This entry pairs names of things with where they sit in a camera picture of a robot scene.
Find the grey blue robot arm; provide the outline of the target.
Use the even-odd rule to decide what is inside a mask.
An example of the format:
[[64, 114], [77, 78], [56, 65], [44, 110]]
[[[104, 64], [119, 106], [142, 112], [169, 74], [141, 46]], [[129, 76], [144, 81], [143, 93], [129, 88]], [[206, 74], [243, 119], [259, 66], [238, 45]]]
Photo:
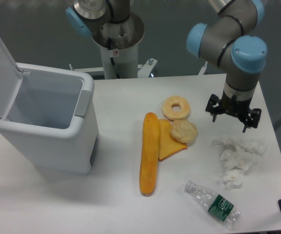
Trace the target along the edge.
[[[219, 20], [208, 26], [196, 24], [188, 33], [186, 48], [226, 72], [222, 97], [212, 95], [206, 112], [213, 118], [227, 114], [244, 128], [257, 128], [261, 110], [249, 107], [260, 74], [265, 67], [267, 46], [250, 36], [264, 16], [259, 0], [212, 0]], [[65, 11], [73, 28], [91, 37], [100, 48], [104, 77], [140, 78], [148, 75], [138, 68], [138, 45], [144, 24], [131, 12], [128, 0], [76, 0]]]

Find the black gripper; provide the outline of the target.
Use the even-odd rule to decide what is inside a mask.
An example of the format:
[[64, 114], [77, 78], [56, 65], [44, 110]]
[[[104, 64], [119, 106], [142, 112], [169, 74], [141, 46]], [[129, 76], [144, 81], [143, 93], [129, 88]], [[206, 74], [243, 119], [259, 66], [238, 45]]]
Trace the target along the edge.
[[208, 100], [205, 111], [212, 116], [212, 121], [215, 122], [218, 115], [227, 114], [239, 119], [245, 119], [242, 132], [245, 133], [247, 129], [257, 129], [261, 118], [261, 109], [250, 109], [250, 103], [252, 98], [239, 101], [237, 97], [233, 95], [229, 98], [223, 93], [221, 99], [215, 94], [212, 94]]

